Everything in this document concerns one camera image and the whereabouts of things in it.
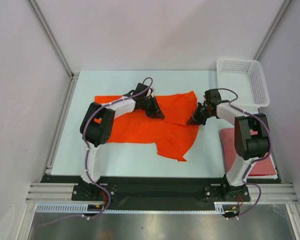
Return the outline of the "orange t shirt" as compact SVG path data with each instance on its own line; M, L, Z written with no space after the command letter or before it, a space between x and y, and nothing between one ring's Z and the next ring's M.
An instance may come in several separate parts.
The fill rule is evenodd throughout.
M159 156L185 162L185 154L193 146L198 125L187 125L197 107L194 91L173 95L157 95L165 118L149 118L136 110L114 120L109 143L155 144Z

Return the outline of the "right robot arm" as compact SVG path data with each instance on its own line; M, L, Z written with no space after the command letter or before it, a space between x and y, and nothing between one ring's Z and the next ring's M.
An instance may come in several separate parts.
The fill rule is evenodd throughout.
M225 174L226 185L220 188L221 196L232 201L239 194L238 187L246 179L257 162L269 157L272 140L268 120L264 114L252 114L226 101L221 103L198 103L187 125L205 125L209 118L226 120L234 126L235 160Z

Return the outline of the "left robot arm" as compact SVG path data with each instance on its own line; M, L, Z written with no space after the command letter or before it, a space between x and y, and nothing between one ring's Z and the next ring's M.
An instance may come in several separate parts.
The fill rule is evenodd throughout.
M80 126L80 133L86 144L84 170L81 178L87 183L83 188L83 194L88 199L95 200L101 193L101 188L93 183L97 182L101 177L97 154L100 152L101 145L104 145L110 139L114 120L137 110L144 111L148 118L165 118L154 96L122 96L112 102L102 104L93 102L89 105Z

